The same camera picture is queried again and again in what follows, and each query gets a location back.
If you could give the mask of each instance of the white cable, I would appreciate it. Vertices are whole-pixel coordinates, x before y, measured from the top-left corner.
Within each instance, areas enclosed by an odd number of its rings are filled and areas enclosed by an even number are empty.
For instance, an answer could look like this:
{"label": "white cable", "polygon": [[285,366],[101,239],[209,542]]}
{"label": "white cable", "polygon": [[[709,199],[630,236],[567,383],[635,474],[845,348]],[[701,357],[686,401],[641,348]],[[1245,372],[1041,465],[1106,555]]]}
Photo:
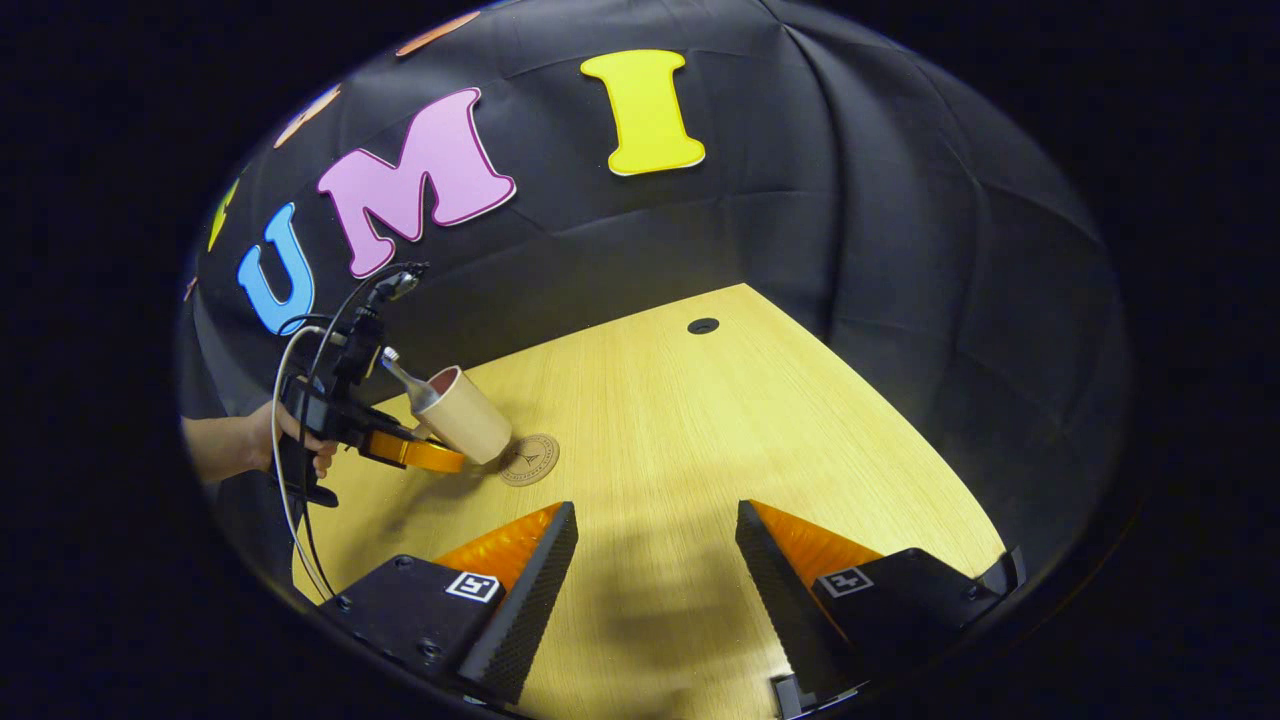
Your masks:
{"label": "white cable", "polygon": [[[298,338],[307,333],[323,333],[324,331],[317,327],[306,327],[293,333],[289,338],[289,345],[284,346],[284,355],[280,356],[280,369],[275,372],[275,391],[271,393],[271,438],[280,437],[280,428],[275,418],[276,409],[280,404],[280,384],[284,380],[284,368],[289,364],[289,355],[293,354],[293,346],[297,345]],[[307,553],[302,550],[302,543],[298,541],[298,532],[293,527],[293,515],[289,512],[289,495],[284,489],[284,470],[280,468],[280,442],[274,439],[271,442],[271,454],[275,456],[275,479],[280,484],[280,505],[284,506],[284,521],[289,525],[289,534],[293,536],[293,547],[298,548],[298,557],[302,559],[302,565],[307,570],[307,575],[311,582],[316,585],[316,592],[320,593],[321,600],[328,600],[324,596],[324,583],[320,582],[320,573],[316,571],[315,566],[311,565],[311,560],[307,559]]]}

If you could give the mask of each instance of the cork coaster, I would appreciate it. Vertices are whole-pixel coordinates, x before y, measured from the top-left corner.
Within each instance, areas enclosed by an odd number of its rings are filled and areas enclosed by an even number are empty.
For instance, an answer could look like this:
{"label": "cork coaster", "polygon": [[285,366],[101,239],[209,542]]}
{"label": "cork coaster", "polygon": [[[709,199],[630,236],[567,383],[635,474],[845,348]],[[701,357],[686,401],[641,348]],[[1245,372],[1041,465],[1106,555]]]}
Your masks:
{"label": "cork coaster", "polygon": [[559,443],[538,433],[512,443],[498,471],[502,482],[512,487],[531,486],[547,477],[559,460]]}

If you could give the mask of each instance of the pink letter m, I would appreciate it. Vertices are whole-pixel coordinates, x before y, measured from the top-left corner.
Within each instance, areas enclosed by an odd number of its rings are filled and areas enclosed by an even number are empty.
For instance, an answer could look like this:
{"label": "pink letter m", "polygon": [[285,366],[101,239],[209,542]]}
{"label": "pink letter m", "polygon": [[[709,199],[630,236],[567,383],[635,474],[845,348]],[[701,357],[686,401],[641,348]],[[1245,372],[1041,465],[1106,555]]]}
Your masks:
{"label": "pink letter m", "polygon": [[516,193],[516,182],[499,176],[480,145],[471,108],[480,90],[447,95],[413,117],[398,167],[365,150],[353,150],[320,177],[351,245],[351,274],[366,278],[390,261],[396,243],[374,231],[376,217],[410,242],[422,238],[422,190],[431,181],[439,225],[456,225],[493,210]]}

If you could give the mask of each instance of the paper cup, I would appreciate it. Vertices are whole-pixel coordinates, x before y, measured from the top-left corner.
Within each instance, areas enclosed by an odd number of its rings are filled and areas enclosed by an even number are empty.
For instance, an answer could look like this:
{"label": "paper cup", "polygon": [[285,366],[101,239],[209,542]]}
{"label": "paper cup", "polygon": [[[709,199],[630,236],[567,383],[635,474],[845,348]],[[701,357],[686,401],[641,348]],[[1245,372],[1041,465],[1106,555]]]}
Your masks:
{"label": "paper cup", "polygon": [[425,423],[444,445],[484,465],[511,445],[511,421],[489,402],[461,368],[453,365],[426,380],[440,400],[422,410]]}

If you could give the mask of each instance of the wooden table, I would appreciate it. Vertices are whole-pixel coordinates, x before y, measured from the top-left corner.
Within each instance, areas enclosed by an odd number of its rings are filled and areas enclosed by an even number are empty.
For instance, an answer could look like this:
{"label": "wooden table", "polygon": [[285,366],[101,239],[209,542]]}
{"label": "wooden table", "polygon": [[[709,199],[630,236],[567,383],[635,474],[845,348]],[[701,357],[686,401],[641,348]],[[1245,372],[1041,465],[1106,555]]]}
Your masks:
{"label": "wooden table", "polygon": [[[719,328],[692,334],[699,318]],[[517,710],[531,717],[776,716],[790,673],[733,542],[759,500],[881,553],[973,577],[1004,552],[964,483],[865,380],[745,284],[467,370],[558,465],[529,487],[339,452],[312,507],[338,589],[396,553],[433,559],[557,501],[580,539]],[[412,427],[406,396],[379,406]],[[319,602],[294,555],[294,584]]]}

